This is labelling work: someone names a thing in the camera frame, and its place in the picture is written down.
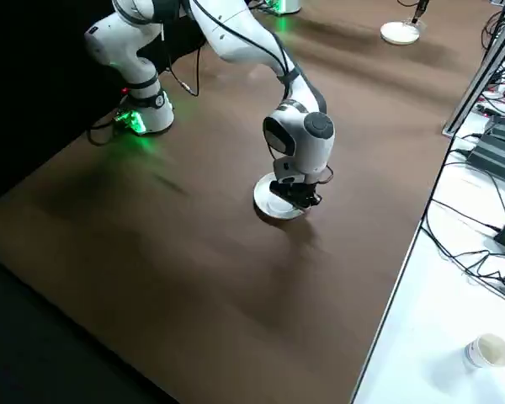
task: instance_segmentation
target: wooden table surface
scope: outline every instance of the wooden table surface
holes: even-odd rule
[[[253,209],[282,88],[210,48],[199,98],[162,76],[166,135],[82,136],[0,199],[0,261],[183,403],[349,399],[497,11],[432,1],[422,39],[397,48],[378,36],[410,14],[395,0],[303,3],[265,21],[337,128],[335,178],[306,218],[269,226]],[[175,70],[193,83],[194,56]]]

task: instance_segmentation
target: black curtain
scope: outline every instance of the black curtain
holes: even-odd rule
[[[83,34],[111,0],[13,0],[0,6],[0,195],[81,135],[120,100],[123,81],[93,61]],[[188,17],[165,26],[172,60],[203,40]],[[161,40],[141,54],[167,67]]]
[[[0,403],[178,404],[1,265]]]

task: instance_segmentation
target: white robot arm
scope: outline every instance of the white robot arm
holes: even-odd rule
[[[321,181],[326,169],[331,171],[327,160],[335,139],[326,102],[280,39],[253,17],[243,0],[113,0],[113,5],[116,13],[86,33],[88,49],[129,83],[130,96],[124,103],[139,112],[144,132],[166,129],[173,114],[155,67],[136,52],[159,35],[165,19],[187,13],[220,58],[262,63],[282,82],[284,97],[263,122],[270,150],[283,155],[274,157],[276,180],[269,189],[299,210],[320,203],[316,185],[332,177]]]

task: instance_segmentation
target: robot cable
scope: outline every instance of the robot cable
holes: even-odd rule
[[[162,38],[162,44],[165,47],[165,51],[167,52],[167,58],[168,58],[168,71],[174,79],[178,82],[181,88],[183,88],[187,93],[192,95],[193,97],[198,97],[200,95],[200,74],[199,74],[199,69],[200,69],[200,51],[202,50],[202,46],[205,44],[205,40],[202,41],[202,43],[199,45],[198,49],[196,50],[196,92],[194,92],[191,87],[184,81],[180,80],[178,76],[176,76],[176,73],[174,73],[174,70],[172,69],[172,57],[170,57],[170,51],[168,49],[167,43],[165,42],[164,38]]]
[[[401,6],[404,6],[404,7],[415,7],[419,4],[419,2],[417,3],[414,3],[414,4],[405,4],[403,2],[401,2],[401,0],[396,0],[397,3],[399,3]]]
[[[107,141],[96,141],[95,139],[93,139],[92,130],[100,130],[100,129],[108,128],[113,123],[114,123],[114,118],[111,119],[109,122],[105,122],[104,124],[94,125],[94,126],[90,126],[89,128],[87,128],[86,129],[86,137],[88,138],[88,142],[91,145],[97,146],[97,147],[108,145],[110,143],[110,141],[112,141],[112,139],[114,138],[114,128],[113,128],[112,136]]]
[[[216,19],[213,15],[211,15],[208,12],[208,10],[206,10],[204,7],[202,7],[202,5],[199,3],[198,0],[193,0],[193,2],[194,2],[194,4],[196,4],[196,7],[198,7],[200,9],[200,11],[202,11],[202,13],[205,14],[206,17],[208,17],[211,21],[213,21],[214,23],[219,25],[221,28],[223,28],[226,32],[229,32],[230,34],[235,35],[237,38],[239,38],[240,40],[243,40],[244,42],[247,42],[250,45],[256,46],[260,50],[266,52],[268,55],[273,57],[277,61],[277,63],[279,63],[280,69],[283,71],[284,75],[287,75],[289,73],[288,62],[286,60],[286,56],[284,55],[284,50],[282,49],[280,43],[277,40],[275,40],[275,41],[277,42],[277,45],[279,46],[280,52],[283,56],[284,64],[282,61],[280,61],[280,59],[271,50],[261,46],[260,44],[256,43],[253,40],[250,40],[248,37],[241,35],[239,32],[236,32],[234,29],[226,26],[226,24],[224,24],[221,21],[219,21],[218,19]]]
[[[329,167],[329,164],[326,165],[326,168],[327,170],[329,170],[329,177],[327,177],[327,179],[324,179],[323,181],[318,181],[318,183],[320,183],[321,185],[325,185],[326,183],[328,183],[329,181],[331,181],[333,179],[333,177],[335,176],[335,172],[333,171],[333,169],[331,167]]]

